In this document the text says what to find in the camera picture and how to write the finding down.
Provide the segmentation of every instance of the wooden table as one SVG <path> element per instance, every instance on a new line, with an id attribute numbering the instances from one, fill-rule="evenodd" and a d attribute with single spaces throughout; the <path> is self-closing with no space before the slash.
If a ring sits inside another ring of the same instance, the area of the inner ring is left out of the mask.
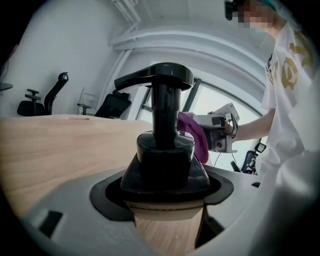
<path id="1" fill-rule="evenodd" d="M 125 168 L 136 139 L 152 127 L 143 121 L 81 115 L 0 119 L 0 182 L 21 217 L 58 185 L 78 177 Z M 136 218 L 136 227 L 153 248 L 166 255 L 195 249 L 202 210 L 192 219 Z"/>

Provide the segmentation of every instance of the rectangular hole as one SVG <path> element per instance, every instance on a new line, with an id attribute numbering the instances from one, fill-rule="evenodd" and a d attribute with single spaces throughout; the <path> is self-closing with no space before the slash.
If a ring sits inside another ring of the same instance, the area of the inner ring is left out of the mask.
<path id="1" fill-rule="evenodd" d="M 51 238 L 62 216 L 61 212 L 50 210 L 38 229 Z"/>

